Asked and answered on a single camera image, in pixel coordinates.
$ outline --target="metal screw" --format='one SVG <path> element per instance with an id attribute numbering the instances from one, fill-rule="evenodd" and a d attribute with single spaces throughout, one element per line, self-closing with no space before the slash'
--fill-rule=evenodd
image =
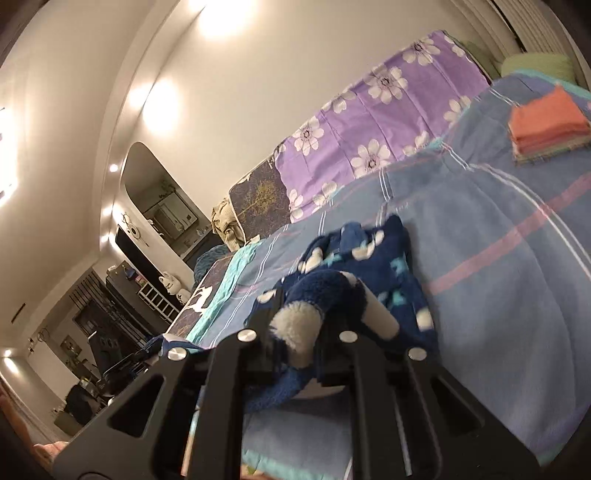
<path id="1" fill-rule="evenodd" d="M 343 343 L 355 343 L 357 341 L 357 334 L 351 330 L 344 330 L 339 333 L 339 339 Z"/>
<path id="2" fill-rule="evenodd" d="M 427 352 L 419 346 L 414 346 L 408 351 L 408 356 L 411 360 L 422 362 L 427 358 Z"/>
<path id="3" fill-rule="evenodd" d="M 250 328 L 240 330 L 240 332 L 238 332 L 238 340 L 241 342 L 252 342 L 253 340 L 256 340 L 256 332 L 250 330 Z"/>
<path id="4" fill-rule="evenodd" d="M 168 355 L 167 355 L 168 359 L 172 360 L 173 362 L 178 362 L 179 360 L 182 360 L 186 356 L 187 356 L 187 351 L 181 346 L 176 346 L 174 348 L 171 348 L 168 351 Z"/>

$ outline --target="stuffed animal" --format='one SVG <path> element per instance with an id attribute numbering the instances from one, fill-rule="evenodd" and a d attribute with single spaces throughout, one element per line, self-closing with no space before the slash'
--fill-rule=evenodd
<path id="1" fill-rule="evenodd" d="M 163 272 L 162 275 L 159 279 L 166 291 L 171 295 L 175 295 L 179 302 L 185 305 L 191 298 L 191 292 L 183 288 L 180 280 L 174 275 L 168 272 Z"/>
<path id="2" fill-rule="evenodd" d="M 166 291 L 171 295 L 176 295 L 183 287 L 180 280 L 168 272 L 163 272 L 162 275 L 159 279 L 162 285 L 164 285 L 164 288 L 166 288 Z"/>

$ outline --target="purple floral pillowcase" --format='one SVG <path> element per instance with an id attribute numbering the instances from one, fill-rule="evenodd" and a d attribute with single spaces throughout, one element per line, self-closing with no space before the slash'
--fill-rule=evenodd
<path id="1" fill-rule="evenodd" d="M 442 31 L 374 67 L 275 149 L 291 221 L 355 178 L 414 155 L 487 87 L 470 55 Z"/>

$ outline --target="folded orange towel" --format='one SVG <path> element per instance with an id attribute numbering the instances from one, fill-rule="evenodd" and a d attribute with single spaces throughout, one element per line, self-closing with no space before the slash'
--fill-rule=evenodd
<path id="1" fill-rule="evenodd" d="M 543 150 L 591 134 L 589 121 L 560 85 L 527 105 L 514 106 L 509 130 L 521 153 Z"/>

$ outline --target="green pillow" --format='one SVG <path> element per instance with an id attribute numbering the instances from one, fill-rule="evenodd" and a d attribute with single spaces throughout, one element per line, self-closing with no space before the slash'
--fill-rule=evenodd
<path id="1" fill-rule="evenodd" d="M 573 63 L 559 53 L 519 53 L 507 57 L 501 66 L 501 76 L 505 77 L 519 69 L 537 70 L 550 77 L 577 85 L 574 78 Z"/>

